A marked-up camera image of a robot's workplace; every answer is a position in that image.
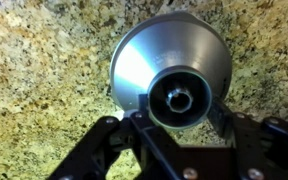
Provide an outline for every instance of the cylindrical metal opening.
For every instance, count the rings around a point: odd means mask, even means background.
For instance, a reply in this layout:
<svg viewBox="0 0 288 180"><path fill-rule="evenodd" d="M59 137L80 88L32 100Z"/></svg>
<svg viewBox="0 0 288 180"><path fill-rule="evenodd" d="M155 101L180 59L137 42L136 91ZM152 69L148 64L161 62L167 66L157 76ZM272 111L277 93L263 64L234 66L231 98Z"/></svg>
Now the cylindrical metal opening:
<svg viewBox="0 0 288 180"><path fill-rule="evenodd" d="M206 80L194 70L167 72L153 81L148 94L152 120L169 129L184 129L203 121L212 99Z"/></svg>

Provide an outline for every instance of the black mount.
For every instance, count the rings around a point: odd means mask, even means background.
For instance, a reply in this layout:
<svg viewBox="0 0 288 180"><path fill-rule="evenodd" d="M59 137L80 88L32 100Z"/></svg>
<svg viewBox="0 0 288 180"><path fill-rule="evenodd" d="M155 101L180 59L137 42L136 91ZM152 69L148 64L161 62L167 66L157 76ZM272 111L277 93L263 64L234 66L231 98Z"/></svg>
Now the black mount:
<svg viewBox="0 0 288 180"><path fill-rule="evenodd" d="M136 179L288 179L288 123L268 117L262 123L233 113L214 100L208 118L225 147L181 147L141 108L121 121L100 118L48 178L105 179L124 149L132 149L141 167Z"/></svg>

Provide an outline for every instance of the metal funnel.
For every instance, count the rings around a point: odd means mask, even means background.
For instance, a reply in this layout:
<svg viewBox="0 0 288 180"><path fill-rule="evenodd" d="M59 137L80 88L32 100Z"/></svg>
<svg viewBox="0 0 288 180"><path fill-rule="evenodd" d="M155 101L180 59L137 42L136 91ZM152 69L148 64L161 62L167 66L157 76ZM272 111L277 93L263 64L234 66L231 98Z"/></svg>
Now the metal funnel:
<svg viewBox="0 0 288 180"><path fill-rule="evenodd" d="M150 117L170 129L206 118L212 98L224 98L232 74L229 50L207 23L185 12L146 20L118 44L110 67L115 103L139 108L147 94Z"/></svg>

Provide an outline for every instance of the granite countertop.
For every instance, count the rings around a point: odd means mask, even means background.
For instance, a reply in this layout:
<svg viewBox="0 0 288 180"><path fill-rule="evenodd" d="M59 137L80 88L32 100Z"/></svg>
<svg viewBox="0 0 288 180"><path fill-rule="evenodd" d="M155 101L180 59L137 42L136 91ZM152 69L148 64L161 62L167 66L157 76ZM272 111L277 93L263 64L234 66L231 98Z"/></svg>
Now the granite countertop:
<svg viewBox="0 0 288 180"><path fill-rule="evenodd" d="M170 2L0 0L0 179L45 179L99 117L120 116L108 89L114 48L137 23L172 11L205 20L227 42L234 111L288 120L288 0ZM222 143L207 122L171 134ZM107 179L138 171L124 151Z"/></svg>

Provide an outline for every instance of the screw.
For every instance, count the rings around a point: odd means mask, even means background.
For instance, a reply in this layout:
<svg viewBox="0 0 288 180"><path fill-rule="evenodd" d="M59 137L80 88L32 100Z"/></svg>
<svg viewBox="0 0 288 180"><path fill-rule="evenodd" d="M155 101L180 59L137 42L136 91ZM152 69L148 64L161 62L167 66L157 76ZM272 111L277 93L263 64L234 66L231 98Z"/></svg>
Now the screw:
<svg viewBox="0 0 288 180"><path fill-rule="evenodd" d="M136 117L136 118L142 118L143 116L142 116L142 114L141 114L140 112L137 112L137 113L135 114L135 117Z"/></svg>
<svg viewBox="0 0 288 180"><path fill-rule="evenodd" d="M274 118L271 118L271 119L270 119L270 122L271 122L272 124L278 124L278 121L277 121L276 119L274 119Z"/></svg>
<svg viewBox="0 0 288 180"><path fill-rule="evenodd" d="M236 116L241 118L241 119L244 119L245 118L245 115L242 114L242 113L236 113Z"/></svg>
<svg viewBox="0 0 288 180"><path fill-rule="evenodd" d="M188 180L193 180L193 179L198 178L198 174L196 170L190 167L184 169L183 176L185 179L188 179Z"/></svg>
<svg viewBox="0 0 288 180"><path fill-rule="evenodd" d="M73 176L71 175L64 176L64 177L61 177L59 180L73 180Z"/></svg>
<svg viewBox="0 0 288 180"><path fill-rule="evenodd" d="M248 175L253 180L264 180L264 174L255 168L251 168L248 170Z"/></svg>
<svg viewBox="0 0 288 180"><path fill-rule="evenodd" d="M107 124L112 124L114 122L113 118L106 119Z"/></svg>

